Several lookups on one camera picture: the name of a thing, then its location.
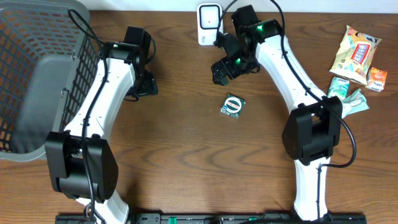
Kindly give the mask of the dark green round-label pack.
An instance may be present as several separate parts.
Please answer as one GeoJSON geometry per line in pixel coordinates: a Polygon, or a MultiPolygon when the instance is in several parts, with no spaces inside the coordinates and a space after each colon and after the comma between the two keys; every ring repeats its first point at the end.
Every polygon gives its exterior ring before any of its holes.
{"type": "Polygon", "coordinates": [[[223,114],[238,119],[245,105],[246,101],[244,99],[228,93],[220,111],[223,114]]]}

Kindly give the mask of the teal white tissue pack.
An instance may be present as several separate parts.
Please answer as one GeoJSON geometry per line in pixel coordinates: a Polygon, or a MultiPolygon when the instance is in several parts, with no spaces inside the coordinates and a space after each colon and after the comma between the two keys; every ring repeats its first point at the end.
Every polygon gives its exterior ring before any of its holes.
{"type": "Polygon", "coordinates": [[[340,77],[333,77],[330,87],[328,89],[328,98],[332,98],[334,96],[338,97],[341,101],[343,101],[348,93],[349,89],[349,81],[340,77]]]}

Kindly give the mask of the large beige snack bag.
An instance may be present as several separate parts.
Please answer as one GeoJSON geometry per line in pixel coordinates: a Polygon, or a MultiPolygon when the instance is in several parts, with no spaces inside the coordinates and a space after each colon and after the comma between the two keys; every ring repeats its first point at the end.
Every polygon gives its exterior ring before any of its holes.
{"type": "Polygon", "coordinates": [[[329,72],[341,78],[367,85],[367,74],[381,41],[380,38],[358,32],[351,26],[346,26],[346,32],[329,72]]]}

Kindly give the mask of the mint green wipes pack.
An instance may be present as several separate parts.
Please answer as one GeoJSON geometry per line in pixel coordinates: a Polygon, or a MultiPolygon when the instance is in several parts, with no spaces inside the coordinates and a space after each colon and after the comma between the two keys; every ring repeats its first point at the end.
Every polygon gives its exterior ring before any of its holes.
{"type": "Polygon", "coordinates": [[[346,116],[358,113],[360,111],[365,111],[369,109],[367,104],[367,100],[365,96],[361,93],[361,89],[358,88],[355,90],[350,96],[347,96],[343,101],[343,111],[342,111],[342,118],[346,116]]]}

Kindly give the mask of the orange tissue pack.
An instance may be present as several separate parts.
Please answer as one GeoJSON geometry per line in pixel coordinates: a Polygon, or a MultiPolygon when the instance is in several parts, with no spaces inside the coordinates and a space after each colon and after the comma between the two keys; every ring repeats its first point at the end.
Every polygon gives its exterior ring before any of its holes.
{"type": "Polygon", "coordinates": [[[368,71],[366,88],[377,92],[383,91],[386,83],[387,72],[372,67],[368,71]]]}

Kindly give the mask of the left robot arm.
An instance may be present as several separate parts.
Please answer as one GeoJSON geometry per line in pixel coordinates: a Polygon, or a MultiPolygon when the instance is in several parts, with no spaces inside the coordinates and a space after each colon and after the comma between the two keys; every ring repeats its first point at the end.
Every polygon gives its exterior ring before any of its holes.
{"type": "Polygon", "coordinates": [[[101,49],[95,80],[75,117],[45,142],[50,181],[56,192],[84,205],[76,222],[127,223],[129,205],[116,191],[118,165],[109,146],[123,101],[158,94],[154,74],[146,69],[155,47],[151,35],[129,26],[122,42],[101,49]]]}

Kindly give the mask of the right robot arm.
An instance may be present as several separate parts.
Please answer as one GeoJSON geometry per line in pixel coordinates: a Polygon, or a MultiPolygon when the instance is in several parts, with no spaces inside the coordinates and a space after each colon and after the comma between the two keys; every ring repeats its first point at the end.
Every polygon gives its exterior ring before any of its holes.
{"type": "Polygon", "coordinates": [[[235,34],[216,33],[214,45],[226,57],[211,66],[215,84],[264,68],[285,101],[289,117],[282,144],[294,161],[294,213],[301,222],[325,222],[325,171],[340,140],[342,104],[317,87],[291,52],[285,22],[262,21],[251,5],[231,16],[235,34]]]}

